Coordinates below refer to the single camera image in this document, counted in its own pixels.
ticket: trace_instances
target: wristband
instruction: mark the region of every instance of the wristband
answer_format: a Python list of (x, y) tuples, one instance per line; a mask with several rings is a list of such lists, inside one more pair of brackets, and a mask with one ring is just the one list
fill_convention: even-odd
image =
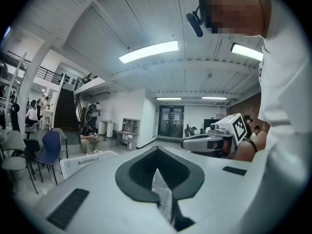
[(244, 141), (249, 142), (251, 145), (253, 145), (253, 148), (254, 148), (254, 152), (255, 152), (255, 153), (258, 151), (258, 150), (257, 150), (257, 147), (255, 146), (254, 142), (253, 142), (251, 139), (244, 138)]

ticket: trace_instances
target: glass door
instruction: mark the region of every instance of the glass door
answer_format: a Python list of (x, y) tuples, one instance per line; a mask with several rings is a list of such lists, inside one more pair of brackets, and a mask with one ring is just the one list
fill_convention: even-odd
[(183, 136), (184, 106), (160, 106), (158, 135)]

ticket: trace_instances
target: fluorescent light fixture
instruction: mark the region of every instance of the fluorescent light fixture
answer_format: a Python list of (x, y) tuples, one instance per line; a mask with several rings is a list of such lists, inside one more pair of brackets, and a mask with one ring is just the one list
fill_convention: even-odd
[(180, 100), (181, 97), (159, 97), (157, 100)]
[(124, 56), (119, 57), (119, 59), (123, 63), (127, 63), (136, 59), (140, 59), (143, 57), (148, 57), (160, 53), (170, 52), (170, 51), (177, 51), (179, 50), (179, 46), (177, 41), (169, 41), (165, 43), (160, 43), (156, 45), (152, 45), (146, 48), (142, 48), (139, 50), (135, 50), (131, 53), (128, 53)]
[(256, 51), (254, 49), (244, 47), (244, 46), (239, 45), (237, 43), (233, 44), (233, 46), (231, 48), (231, 52), (234, 54), (239, 54), (239, 55), (247, 56), (250, 58), (254, 58), (254, 59), (259, 60), (259, 61), (262, 61), (262, 59), (263, 59), (263, 53)]
[(204, 96), (202, 99), (227, 99), (225, 97), (207, 97), (207, 96)]

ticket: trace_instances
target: black rubber pad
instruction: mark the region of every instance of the black rubber pad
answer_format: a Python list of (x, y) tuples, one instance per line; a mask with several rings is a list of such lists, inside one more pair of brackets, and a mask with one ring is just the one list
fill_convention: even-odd
[(156, 169), (176, 200), (195, 196), (205, 180), (200, 166), (162, 147), (153, 147), (119, 166), (115, 174), (117, 186), (135, 201), (159, 205), (158, 194), (151, 191)]
[(74, 189), (47, 217), (47, 220), (61, 230), (65, 230), (88, 194), (89, 192), (86, 190)]
[(241, 176), (245, 176), (245, 174), (247, 172), (247, 170), (238, 169), (238, 168), (231, 167), (231, 166), (226, 166), (223, 168), (223, 170), (226, 172), (241, 175)]

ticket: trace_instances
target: desk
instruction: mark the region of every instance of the desk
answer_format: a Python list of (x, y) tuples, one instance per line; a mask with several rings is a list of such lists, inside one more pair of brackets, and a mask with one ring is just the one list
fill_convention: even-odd
[(137, 137), (139, 134), (118, 131), (117, 132), (117, 141), (116, 146), (120, 146), (121, 144), (127, 144), (128, 150), (136, 150), (137, 149)]
[(27, 134), (27, 138), (29, 138), (30, 134), (33, 134), (35, 132), (34, 129), (31, 128), (25, 128), (25, 133)]

